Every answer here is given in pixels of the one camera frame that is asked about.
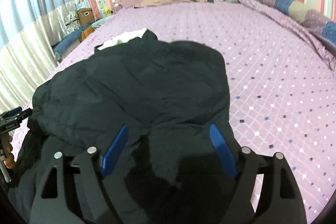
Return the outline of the person's left hand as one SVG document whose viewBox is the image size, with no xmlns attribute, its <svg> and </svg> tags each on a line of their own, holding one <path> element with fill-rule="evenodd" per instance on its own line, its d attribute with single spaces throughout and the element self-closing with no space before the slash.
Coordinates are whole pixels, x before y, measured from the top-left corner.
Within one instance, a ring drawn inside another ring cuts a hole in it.
<svg viewBox="0 0 336 224">
<path fill-rule="evenodd" d="M 3 163 L 8 169 L 13 169 L 15 166 L 14 155 L 12 153 L 13 146 L 11 145 L 12 140 L 12 136 L 9 134 L 3 134 L 3 148 L 6 154 Z"/>
</svg>

